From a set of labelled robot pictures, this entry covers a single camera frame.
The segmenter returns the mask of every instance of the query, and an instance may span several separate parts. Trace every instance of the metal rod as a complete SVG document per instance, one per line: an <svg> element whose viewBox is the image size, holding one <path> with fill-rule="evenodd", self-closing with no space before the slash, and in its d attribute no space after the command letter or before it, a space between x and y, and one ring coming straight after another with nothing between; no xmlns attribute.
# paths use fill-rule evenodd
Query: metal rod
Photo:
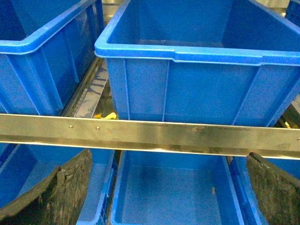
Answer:
<svg viewBox="0 0 300 225"><path fill-rule="evenodd" d="M0 142L300 158L300 129L0 114Z"/></svg>

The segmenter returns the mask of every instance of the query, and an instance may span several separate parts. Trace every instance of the metal shelf rail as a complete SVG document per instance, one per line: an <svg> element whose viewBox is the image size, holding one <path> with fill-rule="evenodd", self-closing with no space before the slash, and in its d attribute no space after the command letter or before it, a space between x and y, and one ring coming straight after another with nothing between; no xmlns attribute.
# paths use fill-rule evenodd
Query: metal shelf rail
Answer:
<svg viewBox="0 0 300 225"><path fill-rule="evenodd" d="M91 119L108 96L101 63L93 63L64 117L1 114L0 142L226 156L255 151L263 157L300 158L299 129Z"/></svg>

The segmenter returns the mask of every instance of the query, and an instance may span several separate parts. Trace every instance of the crate rim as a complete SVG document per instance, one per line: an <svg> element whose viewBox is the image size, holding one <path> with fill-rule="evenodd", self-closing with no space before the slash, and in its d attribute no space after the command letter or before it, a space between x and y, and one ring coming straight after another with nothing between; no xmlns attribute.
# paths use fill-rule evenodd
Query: crate rim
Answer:
<svg viewBox="0 0 300 225"><path fill-rule="evenodd" d="M97 0L81 0L21 41L0 40L0 54L33 53Z"/></svg>
<svg viewBox="0 0 300 225"><path fill-rule="evenodd" d="M300 35L300 28L255 0L248 0L276 20ZM108 43L114 27L131 0L124 0L111 21L95 42L95 54L100 58L158 59L174 62L216 63L231 65L290 65L300 66L300 52L251 49L187 47L166 45L133 45Z"/></svg>

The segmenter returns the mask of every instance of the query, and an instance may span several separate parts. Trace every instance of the blue plastic crate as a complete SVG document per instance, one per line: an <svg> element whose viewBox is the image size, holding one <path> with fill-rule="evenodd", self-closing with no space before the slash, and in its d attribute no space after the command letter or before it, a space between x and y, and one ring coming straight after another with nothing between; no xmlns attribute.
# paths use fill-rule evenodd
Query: blue plastic crate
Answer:
<svg viewBox="0 0 300 225"><path fill-rule="evenodd" d="M272 126L300 28L255 0L125 0L95 43L120 119Z"/></svg>
<svg viewBox="0 0 300 225"><path fill-rule="evenodd" d="M273 164L300 179L300 161L289 159L268 159ZM230 166L230 173L240 202L240 209L247 225L268 225L258 207L258 202L252 189L251 180L246 168L245 157L234 157Z"/></svg>
<svg viewBox="0 0 300 225"><path fill-rule="evenodd" d="M300 26L300 1L299 0L290 0L290 3L286 9L285 14L286 19L292 23Z"/></svg>
<svg viewBox="0 0 300 225"><path fill-rule="evenodd" d="M124 151L112 225L243 225L225 157Z"/></svg>
<svg viewBox="0 0 300 225"><path fill-rule="evenodd" d="M101 0L0 3L0 113L59 115L94 60Z"/></svg>
<svg viewBox="0 0 300 225"><path fill-rule="evenodd" d="M82 149L18 145L0 167L0 208L42 181ZM93 165L78 225L106 224L106 209L116 171L114 151L91 150Z"/></svg>

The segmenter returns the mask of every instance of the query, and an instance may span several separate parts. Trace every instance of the empty blue crate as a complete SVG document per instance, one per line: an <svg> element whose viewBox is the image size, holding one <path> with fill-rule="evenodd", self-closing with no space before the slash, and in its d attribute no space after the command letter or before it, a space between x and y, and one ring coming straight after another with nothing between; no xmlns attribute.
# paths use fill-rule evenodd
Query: empty blue crate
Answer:
<svg viewBox="0 0 300 225"><path fill-rule="evenodd" d="M272 126L300 91L300 28L255 0L124 0L95 49L120 119Z"/></svg>
<svg viewBox="0 0 300 225"><path fill-rule="evenodd" d="M18 145L0 167L0 208L24 194L82 149ZM106 210L116 172L114 151L91 150L92 170L77 225L105 225Z"/></svg>
<svg viewBox="0 0 300 225"><path fill-rule="evenodd" d="M124 151L112 225L243 225L225 157Z"/></svg>
<svg viewBox="0 0 300 225"><path fill-rule="evenodd" d="M268 159L271 163L300 179L300 161L290 159ZM258 202L252 189L251 180L246 167L245 157L234 157L230 166L230 173L240 209L247 225L268 225L268 222L260 212Z"/></svg>
<svg viewBox="0 0 300 225"><path fill-rule="evenodd" d="M59 115L94 60L101 0L0 3L0 113Z"/></svg>

